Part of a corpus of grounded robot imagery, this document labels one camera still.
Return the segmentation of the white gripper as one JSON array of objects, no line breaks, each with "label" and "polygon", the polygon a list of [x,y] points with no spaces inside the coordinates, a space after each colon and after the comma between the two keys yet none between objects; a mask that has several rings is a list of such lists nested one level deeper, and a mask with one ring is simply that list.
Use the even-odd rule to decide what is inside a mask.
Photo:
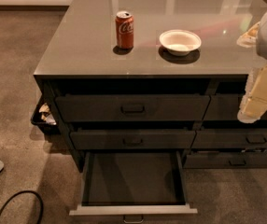
[{"label": "white gripper", "polygon": [[[267,60],[267,12],[262,16],[260,23],[255,23],[239,36],[236,44],[244,48],[256,46],[258,55]],[[243,123],[254,123],[267,111],[267,64],[250,71],[245,91],[237,118]]]}]

